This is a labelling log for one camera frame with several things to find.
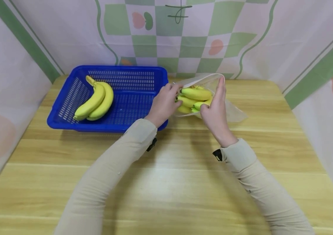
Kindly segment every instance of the green stripe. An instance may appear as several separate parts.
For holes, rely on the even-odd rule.
[[[327,50],[327,48],[329,48],[331,45],[333,44],[333,40],[327,45],[327,47],[325,47],[324,49],[323,49],[323,51],[321,51],[318,55],[317,55],[317,57],[315,57],[315,59],[284,89],[284,91],[282,92],[283,94],[285,93],[285,91],[286,90],[288,90],[288,88],[290,87],[290,86],[292,86],[293,85],[293,83],[295,82],[295,81],[297,81],[297,79],[299,79],[300,77],[301,77],[301,75],[303,74],[303,73],[305,73],[305,71],[307,71],[309,68],[310,68],[310,66]]]
[[[291,109],[333,77],[333,48],[285,95]]]
[[[60,76],[59,72],[42,52],[38,44],[19,22],[3,0],[0,0],[0,18],[15,35],[32,59],[38,64],[51,82]]]
[[[246,54],[246,52],[248,52],[251,49],[253,49],[254,47],[256,47],[266,37],[266,35],[268,33],[268,30],[270,30],[271,25],[272,25],[272,21],[274,19],[274,8],[275,8],[275,5],[276,5],[277,2],[278,2],[278,0],[275,0],[275,2],[271,6],[270,14],[269,14],[269,17],[268,17],[268,25],[267,25],[267,28],[266,28],[265,32],[263,33],[263,35],[260,37],[260,39],[254,45],[252,45],[251,47],[249,47],[241,55],[241,58],[239,59],[239,73],[238,73],[238,75],[234,79],[237,79],[241,75],[241,73],[242,73],[242,69],[243,69],[242,60],[243,60],[244,55]]]
[[[119,64],[119,58],[117,56],[117,54],[115,54],[115,52],[108,46],[108,44],[105,42],[105,39],[103,37],[103,33],[101,32],[101,26],[100,26],[100,18],[101,18],[101,7],[100,7],[100,3],[98,2],[98,0],[95,0],[96,2],[96,7],[97,7],[97,19],[96,19],[96,24],[97,24],[97,30],[98,30],[98,34],[101,37],[102,42],[104,43],[104,45],[113,53],[113,55],[116,57],[116,62],[115,65]]]
[[[23,19],[23,21],[25,22],[25,24],[28,26],[28,28],[31,30],[31,32],[33,33],[33,35],[36,37],[36,39],[38,40],[38,42],[40,42],[40,44],[43,46],[44,50],[48,53],[48,55],[50,56],[50,58],[53,60],[53,62],[57,65],[57,67],[60,69],[60,71],[62,72],[62,74],[65,74],[65,72],[62,70],[62,68],[58,65],[57,61],[53,58],[53,56],[50,54],[50,52],[48,51],[48,49],[45,47],[45,45],[43,44],[43,42],[39,39],[39,37],[37,36],[37,34],[34,32],[34,30],[32,29],[32,27],[28,24],[27,20],[23,17],[23,15],[20,13],[20,11],[18,10],[18,8],[16,7],[16,5],[13,3],[12,0],[8,0],[11,5],[14,7],[14,9],[16,10],[16,12],[20,15],[20,17]]]

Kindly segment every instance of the green and white checkered pattern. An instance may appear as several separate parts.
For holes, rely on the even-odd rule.
[[[269,0],[105,0],[102,34],[119,64],[194,77],[239,71],[239,58],[266,28]]]

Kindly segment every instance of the clear plastic bag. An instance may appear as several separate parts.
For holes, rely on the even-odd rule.
[[[185,79],[183,81],[179,81],[178,84],[183,85],[183,88],[190,87],[190,86],[202,86],[209,91],[214,92],[216,91],[216,86],[219,82],[219,78],[223,77],[220,73],[213,73],[213,74],[203,74],[199,77],[193,77],[190,79]],[[234,106],[230,101],[225,100],[225,107],[227,113],[227,121],[228,122],[240,122],[247,118],[246,114],[238,109],[238,107]],[[191,114],[183,114],[179,111],[174,113],[176,117],[187,117],[187,116],[197,116],[201,118],[199,112],[191,113]]]

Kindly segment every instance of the wood grain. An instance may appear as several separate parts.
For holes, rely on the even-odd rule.
[[[119,134],[46,125],[65,77],[56,80],[0,175],[0,235],[52,234],[80,177]],[[278,87],[226,81],[248,119],[230,123],[301,206],[318,235],[333,235],[333,184]],[[111,193],[104,234],[270,234],[247,193],[212,152],[196,117],[171,118]]]

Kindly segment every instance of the beige sleeve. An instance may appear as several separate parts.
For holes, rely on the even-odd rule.
[[[86,171],[75,187],[55,235],[101,235],[105,200],[130,165],[138,160],[156,136],[157,129],[137,120]]]
[[[311,235],[314,230],[297,203],[258,161],[243,139],[221,149],[223,161],[258,205],[273,235]]]

